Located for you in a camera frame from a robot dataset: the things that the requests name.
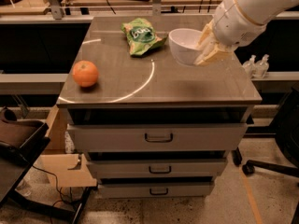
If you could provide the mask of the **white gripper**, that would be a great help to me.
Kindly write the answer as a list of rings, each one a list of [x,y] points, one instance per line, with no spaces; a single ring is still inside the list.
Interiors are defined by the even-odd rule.
[[[200,54],[194,64],[218,62],[231,55],[237,46],[249,45],[265,29],[265,24],[258,24],[245,15],[236,0],[223,0],[215,10],[213,21],[201,33],[196,46]]]

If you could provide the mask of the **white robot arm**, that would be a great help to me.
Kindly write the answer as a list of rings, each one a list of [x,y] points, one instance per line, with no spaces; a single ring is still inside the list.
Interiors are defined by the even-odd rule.
[[[198,40],[195,65],[207,65],[249,45],[268,22],[299,0],[222,0]]]

